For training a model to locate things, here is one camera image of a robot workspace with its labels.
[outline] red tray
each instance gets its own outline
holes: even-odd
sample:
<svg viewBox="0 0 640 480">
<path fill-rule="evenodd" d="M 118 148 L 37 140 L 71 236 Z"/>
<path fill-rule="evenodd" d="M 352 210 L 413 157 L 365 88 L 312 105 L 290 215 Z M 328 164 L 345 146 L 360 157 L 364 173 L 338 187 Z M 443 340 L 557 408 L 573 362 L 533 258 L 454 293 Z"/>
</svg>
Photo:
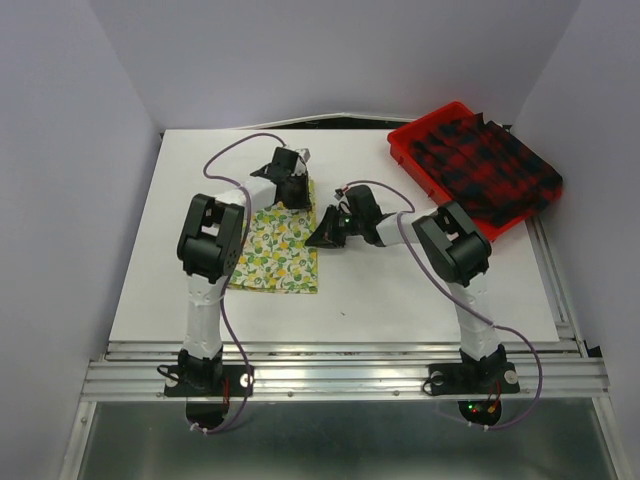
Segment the red tray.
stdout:
<svg viewBox="0 0 640 480">
<path fill-rule="evenodd" d="M 431 112 L 418 120 L 394 130 L 387 137 L 387 140 L 389 140 L 391 144 L 391 156 L 395 158 L 398 164 L 427 192 L 427 195 L 429 195 L 437 205 L 443 205 L 451 201 L 452 196 L 446 188 L 438 185 L 436 181 L 422 169 L 418 162 L 411 157 L 409 153 L 411 143 L 413 140 L 423 139 L 428 132 L 434 130 L 438 125 L 471 115 L 473 115 L 473 112 L 464 104 L 452 102 L 435 112 Z M 474 218 L 473 221 L 490 241 L 494 241 L 502 233 L 526 218 L 526 215 L 519 216 L 500 228 L 496 228 L 484 220 Z"/>
</svg>

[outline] yellow floral cloth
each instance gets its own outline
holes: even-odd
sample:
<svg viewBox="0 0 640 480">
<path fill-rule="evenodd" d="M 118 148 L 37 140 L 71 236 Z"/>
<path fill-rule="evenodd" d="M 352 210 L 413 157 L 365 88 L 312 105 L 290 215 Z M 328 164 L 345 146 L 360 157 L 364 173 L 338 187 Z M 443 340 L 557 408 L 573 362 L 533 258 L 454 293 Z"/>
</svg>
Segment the yellow floral cloth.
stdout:
<svg viewBox="0 0 640 480">
<path fill-rule="evenodd" d="M 231 288 L 271 293 L 318 293 L 318 252 L 304 246 L 316 228 L 313 182 L 310 211 L 281 203 L 260 210 L 251 227 Z"/>
</svg>

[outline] white wall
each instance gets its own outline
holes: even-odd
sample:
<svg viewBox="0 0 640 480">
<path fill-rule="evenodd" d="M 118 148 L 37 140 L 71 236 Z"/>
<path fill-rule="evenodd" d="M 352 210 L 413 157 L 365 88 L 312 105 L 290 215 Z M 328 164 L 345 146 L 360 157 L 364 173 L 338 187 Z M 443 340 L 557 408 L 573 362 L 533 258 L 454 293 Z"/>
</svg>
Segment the white wall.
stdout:
<svg viewBox="0 0 640 480">
<path fill-rule="evenodd" d="M 158 136 L 85 0 L 0 15 L 0 477 L 57 478 Z"/>
<path fill-rule="evenodd" d="M 547 221 L 640 474 L 640 3 L 583 0 L 516 121 L 565 178 Z"/>
<path fill-rule="evenodd" d="M 510 122 L 578 0 L 90 0 L 162 127 L 451 100 Z"/>
</svg>

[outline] red and black plaid fabric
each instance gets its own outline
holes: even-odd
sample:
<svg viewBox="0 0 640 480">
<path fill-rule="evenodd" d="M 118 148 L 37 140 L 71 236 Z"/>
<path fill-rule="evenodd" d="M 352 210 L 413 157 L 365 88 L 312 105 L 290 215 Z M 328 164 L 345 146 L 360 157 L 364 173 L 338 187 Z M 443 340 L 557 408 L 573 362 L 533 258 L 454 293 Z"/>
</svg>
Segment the red and black plaid fabric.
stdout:
<svg viewBox="0 0 640 480">
<path fill-rule="evenodd" d="M 543 210 L 562 177 L 520 140 L 482 114 L 440 125 L 414 141 L 414 158 L 471 216 L 502 227 Z"/>
</svg>

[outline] purple cable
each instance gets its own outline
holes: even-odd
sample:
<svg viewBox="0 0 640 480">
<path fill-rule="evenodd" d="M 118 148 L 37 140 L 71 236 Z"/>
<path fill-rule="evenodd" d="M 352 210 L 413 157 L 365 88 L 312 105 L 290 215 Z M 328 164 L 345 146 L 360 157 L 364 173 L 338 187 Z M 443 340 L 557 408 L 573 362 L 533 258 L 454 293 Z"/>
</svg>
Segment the purple cable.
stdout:
<svg viewBox="0 0 640 480">
<path fill-rule="evenodd" d="M 221 180 L 223 182 L 227 182 L 230 183 L 234 186 L 236 186 L 245 196 L 246 198 L 246 208 L 245 211 L 247 213 L 247 225 L 245 226 L 244 229 L 244 234 L 242 235 L 242 247 L 241 247 L 241 251 L 244 249 L 244 244 L 247 241 L 247 237 L 249 235 L 249 226 L 251 225 L 251 195 L 249 194 L 248 190 L 246 188 L 244 188 L 242 186 L 242 184 L 240 184 L 240 182 L 237 182 L 236 180 L 233 180 L 232 178 L 228 178 L 228 177 L 223 177 L 220 175 L 210 175 L 209 177 L 207 177 L 211 180 Z M 225 294 L 227 292 L 227 288 L 229 287 L 229 282 L 231 281 L 231 276 L 227 277 L 227 279 L 224 282 L 224 285 L 222 285 L 222 291 L 221 291 L 221 299 L 220 299 L 220 313 L 222 314 L 222 320 L 224 321 L 224 325 L 227 328 L 227 331 L 229 332 L 229 335 L 231 336 L 231 339 L 233 340 L 233 343 L 236 345 L 236 347 L 238 348 L 238 351 L 240 352 L 240 355 L 242 356 L 242 360 L 244 360 L 244 364 L 247 367 L 247 379 L 249 381 L 251 381 L 251 364 L 249 363 L 249 357 L 247 356 L 247 352 L 245 352 L 244 348 L 242 347 L 242 344 L 240 343 L 240 340 L 238 340 L 238 337 L 236 336 L 235 332 L 233 331 L 233 328 L 231 328 L 231 324 L 229 323 L 229 318 L 227 317 L 227 309 L 224 305 L 224 298 L 225 298 Z M 187 423 L 189 423 L 189 425 L 196 431 L 203 433 L 205 435 L 214 435 L 217 433 L 223 433 L 227 430 L 229 430 L 229 428 L 231 428 L 231 426 L 236 422 L 236 420 L 240 417 L 240 414 L 242 414 L 242 411 L 244 410 L 244 407 L 247 405 L 247 401 L 249 399 L 249 388 L 247 386 L 247 389 L 244 392 L 244 398 L 242 399 L 242 403 L 240 404 L 240 407 L 238 408 L 238 411 L 235 413 L 235 415 L 233 416 L 233 418 L 231 420 L 229 420 L 228 422 L 223 423 L 222 425 L 213 428 L 211 430 L 207 429 L 206 431 L 199 427 L 196 426 L 194 427 L 194 424 L 192 424 L 191 422 L 187 421 Z"/>
<path fill-rule="evenodd" d="M 389 186 L 389 185 L 387 185 L 385 183 L 378 182 L 376 180 L 354 180 L 352 182 L 347 183 L 346 185 L 347 186 L 352 186 L 352 185 L 357 185 L 357 184 L 377 185 L 378 187 L 385 188 L 385 189 L 389 190 L 390 192 L 395 193 L 398 197 L 402 198 L 407 203 L 407 205 L 409 205 L 409 207 L 411 208 L 411 211 L 409 211 L 409 212 L 399 212 L 398 216 L 397 216 L 398 230 L 400 231 L 400 236 L 402 237 L 402 240 L 404 241 L 405 245 L 409 249 L 409 252 L 411 253 L 411 256 L 414 258 L 414 260 L 416 261 L 416 263 L 418 264 L 418 266 L 420 267 L 422 272 L 427 276 L 429 281 L 433 284 L 434 287 L 436 287 L 436 289 L 442 295 L 444 295 L 446 298 L 448 298 L 455 305 L 457 305 L 460 308 L 462 308 L 463 310 L 467 311 L 468 313 L 470 313 L 471 315 L 473 315 L 477 319 L 481 320 L 482 322 L 486 323 L 490 327 L 493 327 L 493 328 L 495 328 L 497 330 L 503 330 L 505 332 L 510 332 L 510 333 L 516 335 L 517 337 L 519 337 L 527 345 L 529 350 L 531 350 L 531 353 L 533 354 L 533 358 L 535 359 L 536 365 L 538 367 L 538 388 L 536 389 L 536 394 L 533 397 L 533 401 L 531 402 L 531 405 L 519 417 L 517 417 L 517 418 L 515 418 L 515 419 L 513 419 L 513 420 L 511 420 L 509 422 L 506 422 L 504 424 L 501 424 L 501 425 L 495 425 L 493 427 L 488 427 L 488 429 L 489 430 L 504 430 L 505 428 L 509 428 L 509 427 L 514 426 L 517 423 L 520 423 L 522 420 L 524 420 L 525 418 L 527 418 L 531 414 L 531 412 L 534 410 L 534 408 L 538 404 L 538 401 L 540 400 L 540 395 L 542 394 L 542 381 L 543 381 L 544 375 L 542 373 L 542 362 L 540 361 L 540 355 L 538 354 L 538 351 L 535 349 L 533 344 L 523 334 L 518 332 L 516 329 L 511 328 L 511 327 L 503 327 L 502 325 L 496 325 L 493 322 L 493 320 L 491 320 L 491 319 L 487 318 L 486 316 L 482 315 L 480 312 L 476 312 L 474 309 L 472 309 L 468 305 L 465 305 L 460 300 L 458 300 L 453 295 L 451 295 L 451 293 L 446 288 L 444 288 L 442 285 L 440 285 L 440 282 L 438 282 L 438 280 L 431 274 L 429 269 L 425 266 L 425 264 L 420 259 L 420 256 L 418 255 L 416 250 L 413 248 L 413 245 L 411 245 L 411 241 L 409 240 L 409 237 L 405 233 L 404 228 L 402 226 L 402 221 L 401 221 L 402 220 L 402 215 L 404 215 L 405 213 L 415 213 L 415 211 L 416 211 L 415 206 L 413 205 L 411 200 L 409 200 L 409 198 L 407 198 L 403 193 L 401 193 L 400 191 L 396 190 L 395 188 L 393 188 L 393 187 L 391 187 L 391 186 Z M 466 423 L 464 421 L 461 421 L 458 418 L 454 418 L 454 417 L 451 417 L 449 415 L 444 415 L 444 416 L 449 417 L 449 418 L 453 418 L 454 420 L 462 422 L 462 423 Z"/>
<path fill-rule="evenodd" d="M 220 150 L 218 153 L 216 153 L 213 157 L 211 157 L 209 159 L 209 161 L 207 163 L 205 163 L 204 167 L 202 168 L 202 174 L 210 179 L 210 180 L 214 180 L 212 175 L 209 175 L 207 173 L 207 170 L 209 169 L 209 167 L 211 166 L 211 164 L 213 162 L 215 162 L 218 158 L 220 158 L 222 155 L 224 155 L 225 153 L 227 153 L 229 150 L 231 150 L 234 147 L 237 147 L 238 145 L 240 145 L 241 143 L 246 142 L 247 140 L 251 140 L 252 138 L 256 138 L 256 137 L 271 137 L 271 138 L 275 138 L 276 140 L 278 140 L 282 146 L 284 147 L 286 145 L 286 143 L 284 142 L 284 140 L 282 140 L 282 138 L 280 138 L 278 135 L 274 134 L 274 133 L 268 133 L 268 132 L 258 132 L 258 133 L 252 133 L 251 135 L 247 135 L 244 138 L 241 138 L 240 140 L 233 142 L 231 145 L 227 145 L 226 147 L 224 147 L 222 150 Z"/>
<path fill-rule="evenodd" d="M 400 236 L 402 237 L 402 240 L 404 241 L 405 245 L 409 249 L 409 252 L 411 253 L 411 256 L 414 258 L 414 260 L 416 261 L 416 263 L 418 264 L 418 266 L 420 267 L 422 272 L 427 276 L 427 278 L 433 284 L 433 286 L 436 287 L 438 289 L 438 291 L 442 295 L 444 295 L 449 300 L 451 300 L 455 305 L 457 305 L 458 307 L 462 308 L 463 310 L 469 312 L 471 315 L 473 315 L 477 319 L 481 320 L 482 322 L 486 323 L 490 327 L 493 327 L 493 328 L 495 328 L 497 330 L 503 330 L 505 332 L 510 332 L 510 333 L 516 335 L 517 337 L 520 337 L 520 339 L 527 345 L 529 350 L 531 350 L 531 353 L 533 354 L 533 358 L 536 361 L 536 365 L 538 366 L 538 388 L 536 389 L 536 394 L 533 397 L 533 401 L 531 402 L 531 405 L 529 405 L 529 408 L 522 415 L 520 415 L 519 417 L 517 417 L 517 418 L 515 418 L 515 419 L 513 419 L 513 420 L 511 420 L 509 422 L 506 422 L 504 424 L 501 424 L 501 425 L 494 425 L 493 427 L 488 427 L 487 429 L 488 430 L 504 430 L 505 428 L 509 428 L 509 427 L 514 426 L 517 423 L 520 423 L 522 420 L 524 420 L 525 418 L 527 418 L 531 414 L 531 412 L 534 410 L 534 408 L 538 404 L 538 401 L 540 400 L 540 395 L 542 393 L 542 381 L 543 381 L 542 362 L 540 361 L 540 355 L 538 355 L 538 352 L 535 349 L 535 347 L 533 346 L 533 344 L 524 335 L 522 335 L 520 332 L 518 332 L 516 329 L 511 328 L 511 327 L 503 327 L 502 325 L 496 325 L 492 320 L 490 320 L 486 316 L 482 315 L 480 312 L 476 312 L 473 308 L 471 308 L 468 305 L 465 305 L 464 303 L 462 303 L 460 300 L 458 300 L 453 295 L 451 295 L 451 293 L 448 292 L 446 288 L 444 288 L 442 285 L 440 285 L 440 282 L 438 282 L 436 280 L 436 278 L 431 274 L 429 269 L 425 266 L 425 264 L 422 262 L 422 260 L 418 256 L 418 252 L 416 252 L 415 248 L 413 248 L 413 245 L 411 245 L 411 241 L 409 240 L 409 237 L 407 237 L 407 234 L 405 233 L 404 228 L 402 227 L 401 219 L 402 219 L 402 215 L 404 213 L 406 213 L 406 212 L 398 213 L 398 217 L 397 217 L 398 230 L 400 230 Z"/>
<path fill-rule="evenodd" d="M 220 150 L 218 153 L 216 153 L 213 157 L 211 157 L 209 159 L 209 161 L 205 164 L 204 168 L 202 169 L 202 174 L 206 178 L 208 178 L 209 180 L 221 180 L 223 182 L 230 183 L 230 184 L 234 185 L 235 187 L 237 187 L 244 194 L 244 196 L 246 198 L 245 211 L 247 213 L 247 224 L 246 224 L 245 229 L 244 229 L 244 234 L 242 235 L 242 246 L 240 248 L 240 251 L 244 250 L 244 244 L 247 241 L 247 237 L 249 236 L 249 226 L 251 225 L 251 210 L 252 210 L 252 208 L 251 208 L 251 195 L 250 195 L 249 191 L 246 188 L 244 188 L 240 182 L 238 182 L 236 180 L 233 180 L 232 178 L 223 177 L 221 175 L 210 175 L 209 173 L 207 173 L 207 169 L 221 155 L 225 154 L 226 152 L 228 152 L 232 148 L 237 147 L 241 143 L 244 143 L 247 140 L 250 140 L 250 139 L 256 138 L 256 137 L 272 137 L 272 138 L 275 138 L 276 140 L 278 140 L 282 144 L 283 147 L 286 145 L 286 143 L 284 142 L 284 140 L 282 140 L 282 138 L 280 138 L 279 136 L 277 136 L 277 135 L 275 135 L 273 133 L 267 133 L 267 132 L 253 133 L 251 135 L 247 135 L 244 138 L 241 138 L 240 140 L 238 140 L 236 142 L 233 142 L 231 145 L 228 145 L 225 148 L 223 148 L 222 150 Z M 229 282 L 230 281 L 231 281 L 231 276 L 227 277 L 227 279 L 224 282 L 224 285 L 222 286 L 221 299 L 220 299 L 220 313 L 222 314 L 222 320 L 224 321 L 224 325 L 227 328 L 227 331 L 229 332 L 229 335 L 231 336 L 231 339 L 233 340 L 233 343 L 238 348 L 238 351 L 240 352 L 240 355 L 242 356 L 242 360 L 244 360 L 244 364 L 247 367 L 247 379 L 248 379 L 249 382 L 251 382 L 251 364 L 249 363 L 249 357 L 247 356 L 247 352 L 245 352 L 244 348 L 242 347 L 242 344 L 240 343 L 240 340 L 238 340 L 238 337 L 236 336 L 235 332 L 233 331 L 233 328 L 231 328 L 231 324 L 229 323 L 229 318 L 227 317 L 227 309 L 226 309 L 225 304 L 224 304 L 224 296 L 225 296 L 225 294 L 227 292 L 227 288 L 229 287 Z M 201 433 L 204 433 L 205 435 L 213 435 L 213 434 L 223 433 L 223 432 L 229 430 L 229 428 L 231 428 L 231 426 L 236 422 L 236 420 L 238 420 L 238 418 L 240 417 L 240 415 L 244 411 L 245 406 L 247 405 L 248 399 L 249 399 L 249 387 L 247 386 L 247 389 L 245 390 L 245 393 L 244 393 L 244 398 L 242 399 L 242 403 L 240 404 L 240 407 L 238 408 L 238 411 L 235 413 L 235 415 L 233 416 L 233 418 L 231 420 L 229 420 L 228 422 L 223 423 L 219 427 L 216 427 L 216 428 L 211 429 L 211 430 L 207 429 L 205 431 L 204 429 L 202 429 L 199 426 L 198 427 L 194 427 L 193 424 L 191 424 L 190 422 L 188 422 L 188 423 L 190 424 L 190 426 L 192 428 L 194 428 L 195 430 L 197 430 L 197 431 L 199 431 Z"/>
</svg>

